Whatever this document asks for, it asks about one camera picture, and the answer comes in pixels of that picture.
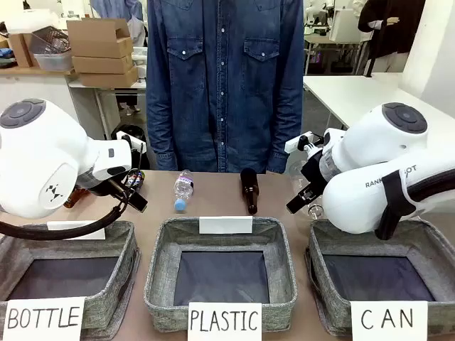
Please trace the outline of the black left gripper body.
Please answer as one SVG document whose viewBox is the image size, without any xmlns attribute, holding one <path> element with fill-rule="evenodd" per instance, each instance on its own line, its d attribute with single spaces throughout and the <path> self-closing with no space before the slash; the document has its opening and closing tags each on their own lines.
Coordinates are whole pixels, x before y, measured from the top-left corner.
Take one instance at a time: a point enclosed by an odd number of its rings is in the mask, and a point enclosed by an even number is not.
<svg viewBox="0 0 455 341">
<path fill-rule="evenodd" d="M 118 183 L 122 183 L 127 172 L 122 172 L 120 174 L 114 175 L 111 178 L 116 180 Z M 94 177 L 92 172 L 89 170 L 78 176 L 78 186 L 90 191 L 96 196 L 108 196 L 109 193 L 109 184 L 108 180 L 98 180 Z M 123 195 L 111 195 L 112 197 L 122 197 Z"/>
</svg>

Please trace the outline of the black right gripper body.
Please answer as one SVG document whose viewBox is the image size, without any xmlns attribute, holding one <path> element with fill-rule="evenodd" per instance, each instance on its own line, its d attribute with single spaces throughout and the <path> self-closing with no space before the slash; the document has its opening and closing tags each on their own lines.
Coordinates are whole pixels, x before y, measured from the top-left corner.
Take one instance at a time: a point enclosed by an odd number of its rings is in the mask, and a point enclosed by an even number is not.
<svg viewBox="0 0 455 341">
<path fill-rule="evenodd" d="M 321 157 L 322 152 L 318 151 L 308 159 L 308 161 L 302 166 L 301 169 L 301 174 L 309 182 L 307 185 L 317 187 L 319 189 L 319 195 L 323 193 L 323 190 L 328 183 L 328 181 L 323 177 L 319 168 Z"/>
</svg>

